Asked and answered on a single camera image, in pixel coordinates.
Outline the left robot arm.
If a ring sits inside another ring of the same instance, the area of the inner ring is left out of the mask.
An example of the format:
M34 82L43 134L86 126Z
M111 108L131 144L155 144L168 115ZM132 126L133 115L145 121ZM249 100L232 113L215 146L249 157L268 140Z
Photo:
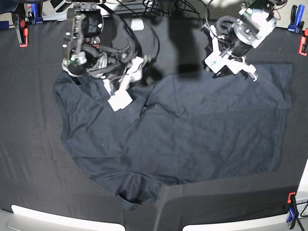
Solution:
M247 63L246 54L274 30L277 23L274 10L284 4L284 0L244 0L239 18L226 15L213 25L206 21L203 28L211 39L205 58L206 71L212 71L216 77L244 71L257 81L257 69Z

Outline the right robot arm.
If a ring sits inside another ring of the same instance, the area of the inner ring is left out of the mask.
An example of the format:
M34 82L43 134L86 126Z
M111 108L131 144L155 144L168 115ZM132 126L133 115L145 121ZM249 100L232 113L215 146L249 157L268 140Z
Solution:
M106 79L109 86L117 90L125 75L133 67L138 58L142 70L144 66L154 62L159 54L159 39L153 33L154 47L150 54L143 54L141 46L127 23L109 8L103 0L73 0L73 8L67 12L67 31L63 47L62 69L71 80L79 85L79 78L91 77ZM112 48L101 44L100 35L104 20L101 13L104 9L115 21L127 41L124 48Z

